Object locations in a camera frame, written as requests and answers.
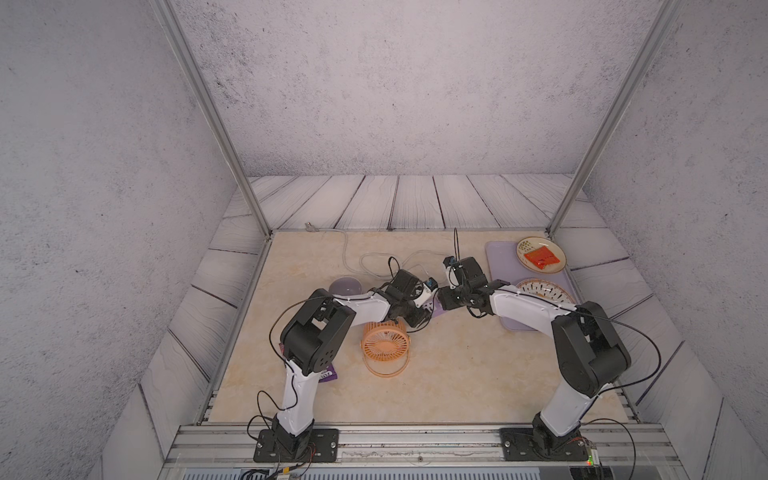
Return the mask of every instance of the wire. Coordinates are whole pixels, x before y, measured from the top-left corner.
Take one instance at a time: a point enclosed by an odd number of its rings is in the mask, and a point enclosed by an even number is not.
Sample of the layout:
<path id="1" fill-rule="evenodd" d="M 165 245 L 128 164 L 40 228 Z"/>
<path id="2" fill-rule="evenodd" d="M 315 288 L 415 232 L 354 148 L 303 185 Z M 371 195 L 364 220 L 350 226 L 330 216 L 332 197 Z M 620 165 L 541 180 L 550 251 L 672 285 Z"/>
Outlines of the wire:
<path id="1" fill-rule="evenodd" d="M 315 452 L 317 452 L 317 447 L 315 446 L 314 443 L 310 443 L 310 445 L 311 445 L 311 447 L 310 447 L 310 450 L 311 450 L 311 453 L 310 453 L 310 463 L 306 466 L 306 470 L 301 472 L 301 475 L 299 475 L 296 478 L 302 478 L 304 476 L 304 474 L 306 473 L 306 471 L 309 470 L 310 467 L 312 466 L 312 460 L 315 458 Z"/>
<path id="2" fill-rule="evenodd" d="M 397 270 L 400 271 L 400 262 L 397 261 L 395 257 L 389 256 L 389 258 L 386 261 L 386 266 L 389 267 L 389 274 L 392 275 L 392 280 L 395 279 L 395 274 L 392 272 L 392 261 L 395 261 L 397 263 Z"/>
<path id="3" fill-rule="evenodd" d="M 656 365 L 656 368 L 654 369 L 654 371 L 650 375 L 645 376 L 645 377 L 643 377 L 643 378 L 641 378 L 639 380 L 635 380 L 634 382 L 629 382 L 629 383 L 625 383 L 623 385 L 613 386 L 611 388 L 608 388 L 608 389 L 605 389 L 605 390 L 601 390 L 595 396 L 595 399 L 597 399 L 597 396 L 599 396 L 600 394 L 603 394 L 603 393 L 606 393 L 606 392 L 610 392 L 611 390 L 623 389 L 626 386 L 637 385 L 638 383 L 642 383 L 642 382 L 645 382 L 646 380 L 650 380 L 651 378 L 653 378 L 659 372 L 659 370 L 661 370 L 661 350 L 659 350 L 659 346 L 645 332 L 640 331 L 639 329 L 633 327 L 632 325 L 627 325 L 626 323 L 619 322 L 618 320 L 614 320 L 614 319 L 609 319 L 609 318 L 606 318 L 604 316 L 593 315 L 593 314 L 588 313 L 588 312 L 579 312 L 578 310 L 571 310 L 571 309 L 565 308 L 562 305 L 558 305 L 557 303 L 550 302 L 549 300 L 547 300 L 544 297 L 541 297 L 539 295 L 531 295 L 530 293 L 519 292 L 519 291 L 512 291 L 512 290 L 505 290 L 505 291 L 507 291 L 509 293 L 514 293 L 516 295 L 530 296 L 531 298 L 535 298 L 537 300 L 541 300 L 542 302 L 549 303 L 550 305 L 556 306 L 557 308 L 559 308 L 561 310 L 565 310 L 566 312 L 577 313 L 577 314 L 583 315 L 583 316 L 590 316 L 593 319 L 606 320 L 606 321 L 611 322 L 611 323 L 616 323 L 617 325 L 621 325 L 621 326 L 626 327 L 626 328 L 628 328 L 630 330 L 634 330 L 637 333 L 640 333 L 642 336 L 644 336 L 650 342 L 651 345 L 654 346 L 654 348 L 656 349 L 657 365 Z"/>
<path id="4" fill-rule="evenodd" d="M 251 435 L 248 432 L 248 428 L 250 427 L 251 422 L 253 422 L 254 419 L 257 419 L 257 418 L 260 417 L 264 421 L 264 425 L 266 426 L 266 429 L 269 430 L 270 426 L 269 426 L 269 424 L 266 423 L 266 421 L 267 420 L 270 420 L 270 421 L 272 420 L 269 417 L 264 416 L 264 412 L 262 412 L 262 410 L 261 410 L 261 403 L 259 402 L 259 395 L 261 395 L 262 393 L 264 395 L 266 395 L 272 401 L 272 403 L 275 405 L 275 408 L 278 409 L 281 412 L 285 412 L 286 410 L 290 410 L 290 409 L 292 409 L 293 407 L 295 407 L 296 405 L 299 404 L 299 393 L 296 391 L 296 383 L 295 383 L 296 372 L 293 371 L 293 367 L 290 366 L 290 364 L 288 363 L 288 361 L 286 360 L 286 358 L 284 356 L 280 355 L 277 352 L 277 349 L 275 348 L 274 344 L 272 344 L 272 331 L 275 330 L 275 325 L 277 325 L 277 323 L 280 321 L 281 318 L 283 318 L 283 315 L 285 315 L 288 312 L 288 310 L 292 309 L 296 305 L 300 305 L 301 303 L 305 303 L 305 302 L 308 302 L 309 300 L 314 300 L 314 299 L 318 299 L 318 298 L 324 298 L 324 297 L 321 297 L 321 296 L 311 296 L 308 299 L 301 300 L 300 302 L 296 302 L 293 305 L 289 306 L 288 308 L 283 310 L 283 312 L 277 317 L 275 322 L 272 324 L 272 327 L 270 328 L 270 334 L 267 336 L 267 340 L 269 341 L 270 346 L 272 347 L 272 351 L 275 352 L 275 355 L 277 355 L 277 358 L 279 358 L 280 361 L 283 362 L 284 366 L 289 368 L 289 369 L 291 369 L 291 372 L 293 372 L 293 375 L 290 378 L 290 386 L 291 386 L 291 389 L 293 390 L 293 396 L 294 396 L 294 398 L 296 398 L 296 401 L 290 407 L 281 408 L 279 405 L 277 405 L 277 402 L 275 402 L 275 399 L 272 398 L 272 396 L 270 395 L 269 392 L 267 392 L 266 390 L 259 390 L 257 392 L 257 394 L 256 394 L 256 407 L 259 409 L 259 415 L 255 415 L 248 422 L 248 426 L 246 427 L 246 433 L 248 434 L 248 436 L 251 437 L 252 439 L 256 440 L 256 441 L 258 441 L 259 439 L 257 439 L 256 437 L 254 437 L 253 435 Z"/>
<path id="5" fill-rule="evenodd" d="M 240 474 L 240 480 L 253 480 L 254 475 L 269 475 L 268 468 L 252 468 Z"/>
<path id="6" fill-rule="evenodd" d="M 374 277 L 374 278 L 376 278 L 378 280 L 390 280 L 390 278 L 385 273 L 377 273 L 377 272 L 374 272 L 371 269 L 369 269 L 367 266 L 365 266 L 365 264 L 363 263 L 363 260 L 365 258 L 373 256 L 373 255 L 376 255 L 376 256 L 379 256 L 379 257 L 392 257 L 395 260 L 398 260 L 397 257 L 395 257 L 394 255 L 392 255 L 390 253 L 368 252 L 368 253 L 364 253 L 358 259 L 358 264 L 359 264 L 361 270 L 352 268 L 347 263 L 347 261 L 346 261 L 346 248 L 349 245 L 349 236 L 347 235 L 347 232 L 344 231 L 344 230 L 336 229 L 336 228 L 315 228 L 315 227 L 312 227 L 312 228 L 314 230 L 310 230 L 310 231 L 337 232 L 337 233 L 341 233 L 342 235 L 344 235 L 344 247 L 342 248 L 341 260 L 342 260 L 342 263 L 344 264 L 344 268 L 346 268 L 349 272 L 357 273 L 359 275 L 369 275 L 369 276 L 372 276 L 372 277 Z M 413 267 L 419 266 L 419 267 L 422 268 L 422 270 L 424 270 L 424 273 L 426 273 L 427 277 L 430 277 L 429 271 L 426 269 L 425 266 L 423 266 L 420 263 L 415 263 L 415 264 L 411 265 L 411 267 L 407 267 L 406 266 L 408 264 L 408 262 L 415 255 L 420 254 L 420 253 L 430 253 L 432 255 L 439 255 L 439 256 L 443 256 L 443 257 L 447 257 L 449 255 L 449 253 L 435 252 L 435 251 L 432 251 L 432 250 L 417 250 L 417 251 L 411 253 L 410 255 L 408 255 L 408 258 L 406 258 L 405 261 L 403 261 L 402 263 L 400 263 L 399 260 L 398 260 L 398 268 L 400 268 L 400 265 L 402 265 L 402 268 L 413 268 Z"/>
<path id="7" fill-rule="evenodd" d="M 421 332 L 422 330 L 424 330 L 427 327 L 427 325 L 429 325 L 429 322 L 431 322 L 431 321 L 432 321 L 432 316 L 429 316 L 429 318 L 427 319 L 426 323 L 424 323 L 424 325 L 420 326 L 419 328 L 417 328 L 415 330 L 408 330 L 408 331 L 406 331 L 406 333 Z"/>
<path id="8" fill-rule="evenodd" d="M 453 228 L 453 253 L 455 253 L 456 261 L 459 262 L 462 259 L 461 250 L 458 249 L 458 228 Z"/>
<path id="9" fill-rule="evenodd" d="M 270 422 L 273 422 L 273 419 L 271 419 L 270 417 L 265 417 L 264 415 L 254 415 L 253 418 L 251 418 L 251 420 L 248 420 L 248 426 L 245 428 L 245 433 L 252 439 L 256 440 L 257 442 L 259 441 L 259 439 L 250 434 L 250 424 L 253 423 L 253 420 L 258 419 L 259 417 L 261 417 L 261 419 L 264 421 L 264 425 L 266 425 L 267 420 L 269 420 Z"/>
<path id="10" fill-rule="evenodd" d="M 484 316 L 488 316 L 488 312 L 483 312 L 480 315 L 475 315 L 475 312 L 472 311 L 472 309 L 469 307 L 469 305 L 467 305 L 467 311 L 469 312 L 470 315 L 472 315 L 475 318 L 482 318 Z"/>
<path id="11" fill-rule="evenodd" d="M 629 472 L 629 476 L 627 477 L 627 480 L 632 480 L 632 475 L 634 475 L 634 466 L 637 463 L 637 447 L 635 447 L 634 439 L 632 438 L 632 432 L 629 431 L 629 429 L 625 424 L 619 422 L 618 420 L 613 420 L 613 419 L 594 419 L 589 422 L 582 423 L 582 425 L 589 425 L 591 423 L 600 422 L 600 421 L 613 422 L 617 425 L 620 425 L 622 429 L 627 431 L 627 435 L 629 435 L 629 439 L 632 442 L 632 470 Z"/>

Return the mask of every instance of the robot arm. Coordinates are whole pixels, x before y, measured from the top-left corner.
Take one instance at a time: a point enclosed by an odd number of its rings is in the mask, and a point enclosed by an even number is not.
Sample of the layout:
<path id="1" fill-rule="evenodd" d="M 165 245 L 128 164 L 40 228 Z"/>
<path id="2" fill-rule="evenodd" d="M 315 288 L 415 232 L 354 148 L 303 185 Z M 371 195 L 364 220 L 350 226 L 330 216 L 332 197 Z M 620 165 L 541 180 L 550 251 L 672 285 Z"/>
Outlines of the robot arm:
<path id="1" fill-rule="evenodd" d="M 606 383 L 629 368 L 631 358 L 606 313 L 594 302 L 551 303 L 507 282 L 488 282 L 474 258 L 445 259 L 450 286 L 438 292 L 443 308 L 466 306 L 508 317 L 554 340 L 561 381 L 533 420 L 533 438 L 542 455 L 578 436 L 580 420 Z"/>
<path id="2" fill-rule="evenodd" d="M 315 290 L 280 334 L 286 358 L 282 409 L 273 421 L 274 438 L 292 455 L 301 455 L 314 423 L 313 404 L 320 373 L 333 361 L 351 326 L 402 317 L 412 328 L 432 314 L 438 289 L 399 270 L 380 289 L 358 296 L 334 296 Z"/>
<path id="3" fill-rule="evenodd" d="M 316 290 L 294 315 L 280 336 L 285 347 L 286 384 L 283 405 L 271 432 L 284 450 L 299 458 L 313 430 L 313 403 L 319 375 L 339 351 L 352 325 L 402 317 L 411 327 L 426 321 L 430 299 L 436 294 L 444 310 L 468 307 L 485 314 L 506 316 L 554 340 L 561 382 L 546 407 L 532 423 L 533 438 L 542 458 L 555 458 L 579 436 L 583 414 L 606 383 L 629 368 L 630 357 L 605 312 L 596 303 L 552 304 L 529 296 L 501 280 L 488 282 L 474 258 L 445 259 L 450 286 L 421 282 L 399 270 L 391 283 L 373 293 L 333 296 Z"/>

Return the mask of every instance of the white cable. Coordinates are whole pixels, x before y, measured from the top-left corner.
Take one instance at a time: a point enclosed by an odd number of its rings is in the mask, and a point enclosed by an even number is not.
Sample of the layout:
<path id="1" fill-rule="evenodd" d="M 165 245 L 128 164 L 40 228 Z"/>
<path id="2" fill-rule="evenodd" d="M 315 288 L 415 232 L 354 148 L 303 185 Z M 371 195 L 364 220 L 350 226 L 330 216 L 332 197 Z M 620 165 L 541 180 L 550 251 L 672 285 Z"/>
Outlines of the white cable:
<path id="1" fill-rule="evenodd" d="M 405 269 L 406 265 L 408 264 L 408 262 L 415 255 L 418 255 L 419 253 L 431 253 L 433 255 L 442 255 L 443 257 L 449 257 L 450 256 L 450 253 L 435 252 L 433 250 L 417 250 L 417 251 L 411 253 L 410 255 L 408 255 L 408 258 L 406 258 L 405 261 L 400 262 L 399 258 L 397 258 L 395 255 L 392 255 L 390 253 L 368 252 L 368 253 L 364 253 L 358 259 L 358 264 L 360 265 L 361 270 L 356 270 L 356 269 L 353 269 L 346 262 L 346 248 L 347 248 L 347 245 L 349 244 L 349 236 L 346 234 L 346 231 L 338 230 L 336 228 L 315 228 L 315 227 L 311 226 L 311 224 L 309 226 L 307 226 L 307 230 L 309 230 L 309 231 L 319 231 L 319 232 L 338 232 L 338 233 L 342 233 L 344 235 L 344 248 L 342 249 L 341 259 L 342 259 L 342 263 L 344 264 L 344 267 L 348 271 L 350 271 L 352 273 L 357 273 L 359 275 L 369 275 L 369 276 L 372 276 L 372 277 L 376 278 L 377 280 L 391 280 L 391 276 L 389 274 L 387 274 L 387 273 L 377 273 L 377 272 L 374 272 L 373 270 L 371 270 L 367 266 L 365 266 L 365 264 L 362 261 L 366 257 L 370 257 L 372 255 L 379 255 L 381 257 L 387 257 L 387 258 L 393 257 L 395 260 L 398 261 L 398 264 L 401 266 L 401 268 Z M 420 263 L 416 263 L 414 265 L 411 265 L 411 268 L 416 267 L 416 266 L 420 266 L 422 268 L 422 270 L 424 270 L 424 273 L 426 273 L 427 277 L 430 277 L 429 271 L 426 269 L 426 267 L 424 265 L 422 265 Z"/>

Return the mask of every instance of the purple tray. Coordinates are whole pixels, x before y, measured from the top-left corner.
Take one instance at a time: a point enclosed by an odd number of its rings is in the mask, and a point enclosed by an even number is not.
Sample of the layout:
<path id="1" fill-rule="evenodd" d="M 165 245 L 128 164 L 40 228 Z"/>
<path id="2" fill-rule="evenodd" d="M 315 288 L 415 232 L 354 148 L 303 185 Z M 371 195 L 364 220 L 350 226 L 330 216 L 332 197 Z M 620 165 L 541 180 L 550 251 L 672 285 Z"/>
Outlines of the purple tray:
<path id="1" fill-rule="evenodd" d="M 506 280 L 512 285 L 517 285 L 529 278 L 540 278 L 558 284 L 575 299 L 578 298 L 568 275 L 565 274 L 565 269 L 557 273 L 530 271 L 518 260 L 517 248 L 517 242 L 488 242 L 485 244 L 485 255 L 488 257 L 491 280 Z M 534 330 L 530 326 L 506 317 L 502 317 L 502 325 L 513 331 Z"/>

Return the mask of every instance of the purple package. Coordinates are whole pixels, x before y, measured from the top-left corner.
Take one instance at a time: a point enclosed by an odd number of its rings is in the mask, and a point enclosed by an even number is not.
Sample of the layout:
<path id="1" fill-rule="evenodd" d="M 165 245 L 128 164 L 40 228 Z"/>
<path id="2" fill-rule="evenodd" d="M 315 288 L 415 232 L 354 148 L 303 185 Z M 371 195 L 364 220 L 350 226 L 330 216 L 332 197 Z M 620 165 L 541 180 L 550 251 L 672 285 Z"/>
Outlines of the purple package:
<path id="1" fill-rule="evenodd" d="M 320 372 L 320 383 L 330 382 L 338 378 L 339 376 L 336 374 L 336 369 L 333 368 L 332 363 L 328 365 L 328 368 Z"/>
<path id="2" fill-rule="evenodd" d="M 435 318 L 437 315 L 442 315 L 445 313 L 445 310 L 442 309 L 442 304 L 440 303 L 440 300 L 437 300 L 437 296 L 435 295 L 435 309 L 432 311 L 432 318 Z"/>

